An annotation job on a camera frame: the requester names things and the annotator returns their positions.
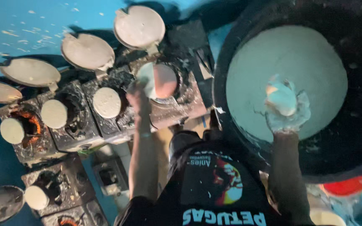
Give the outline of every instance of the charcoal stove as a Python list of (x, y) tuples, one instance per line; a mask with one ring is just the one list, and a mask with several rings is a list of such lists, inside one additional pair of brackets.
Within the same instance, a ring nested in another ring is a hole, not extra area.
[(57, 150), (48, 128), (41, 121), (36, 98), (23, 100), (19, 90), (0, 82), (0, 103), (8, 104), (0, 108), (0, 119), (15, 119), (23, 129), (22, 141), (12, 144), (21, 163), (31, 167), (65, 155)]
[(58, 100), (68, 109), (68, 120), (64, 127), (50, 128), (58, 150), (76, 152), (98, 146), (104, 142), (93, 120), (86, 97), (78, 80), (65, 85), (57, 92), (46, 92), (37, 96), (40, 106), (48, 100)]
[(83, 205), (95, 196), (82, 162), (77, 154), (68, 154), (63, 161), (22, 176), (26, 188), (38, 186), (49, 198), (40, 216), (58, 213)]
[(57, 150), (48, 127), (42, 122), (36, 98), (1, 107), (1, 121), (7, 118), (20, 121), (25, 131), (22, 143), (12, 144), (19, 162), (31, 166), (65, 155)]
[[(115, 143), (119, 141), (126, 141), (130, 139), (130, 135), (134, 133), (135, 123), (133, 121), (133, 108), (129, 105), (126, 99), (125, 90), (135, 80), (134, 76), (126, 69), (112, 70), (109, 74), (103, 73), (82, 85), (86, 99), (89, 103), (94, 118), (100, 132), (106, 142)], [(118, 116), (114, 118), (104, 118), (98, 114), (93, 107), (93, 97), (96, 92), (102, 88), (108, 87), (115, 90), (121, 99), (121, 110)]]
[(108, 226), (97, 200), (43, 217), (44, 226)]

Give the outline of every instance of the man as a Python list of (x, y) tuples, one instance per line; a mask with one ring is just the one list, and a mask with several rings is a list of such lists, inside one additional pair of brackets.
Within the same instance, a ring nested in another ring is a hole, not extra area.
[(130, 202), (114, 225), (313, 225), (298, 152), (297, 131), (310, 114), (305, 94), (297, 96), (297, 118), (267, 114), (274, 133), (269, 189), (279, 213), (269, 205), (259, 172), (249, 166), (244, 151), (222, 141), (220, 131), (207, 132), (204, 140), (191, 131), (174, 135), (168, 184), (157, 198), (150, 104), (140, 84), (128, 91), (127, 98), (136, 113)]

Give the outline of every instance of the round cake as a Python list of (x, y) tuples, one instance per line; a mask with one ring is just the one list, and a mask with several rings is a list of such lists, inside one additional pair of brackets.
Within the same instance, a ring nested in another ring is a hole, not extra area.
[(94, 94), (93, 107), (103, 118), (114, 118), (121, 110), (121, 99), (115, 90), (103, 87)]
[(14, 118), (4, 119), (0, 131), (3, 138), (11, 144), (20, 144), (25, 137), (22, 123)]
[(62, 128), (68, 120), (68, 109), (59, 100), (48, 100), (41, 107), (41, 119), (50, 128)]

